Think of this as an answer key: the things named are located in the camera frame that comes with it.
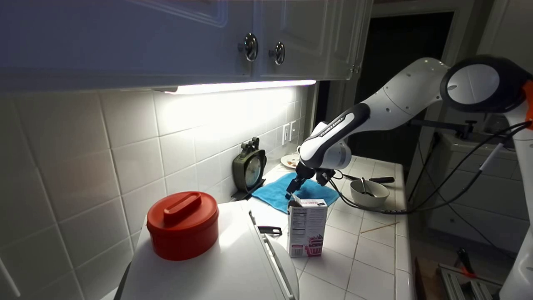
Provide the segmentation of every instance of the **lid handle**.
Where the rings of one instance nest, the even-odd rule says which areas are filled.
[[[163,222],[165,225],[174,225],[191,215],[200,204],[200,193],[189,193],[163,210]]]

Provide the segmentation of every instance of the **clock face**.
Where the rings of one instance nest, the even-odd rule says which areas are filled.
[[[260,173],[261,161],[257,156],[254,156],[248,163],[248,166],[246,167],[246,171],[244,173],[244,180],[246,181],[246,186],[253,187],[259,179]]]

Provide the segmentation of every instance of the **plate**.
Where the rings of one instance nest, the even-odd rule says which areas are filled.
[[[296,169],[296,165],[300,162],[299,154],[289,154],[281,158],[281,163],[291,169]]]

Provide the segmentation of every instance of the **electrical outlet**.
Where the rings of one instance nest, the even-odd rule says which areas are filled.
[[[290,140],[290,124],[283,125],[283,136],[281,137],[281,145],[283,146]]]
[[[296,131],[296,128],[294,128],[294,123],[296,123],[296,121],[292,121],[290,124],[290,129],[289,129],[289,140],[293,140],[293,136],[294,136],[294,131]]]

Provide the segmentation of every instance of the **wooden skewer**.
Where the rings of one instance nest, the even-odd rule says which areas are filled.
[[[380,226],[380,227],[376,227],[376,228],[372,228],[372,229],[369,229],[369,230],[361,231],[361,233],[369,232],[369,231],[376,230],[376,229],[380,229],[380,228],[385,228],[385,227],[388,227],[388,226],[396,225],[396,224],[398,224],[398,223],[399,223],[399,222],[394,222],[394,223],[392,223],[392,224],[383,225],[383,226]]]

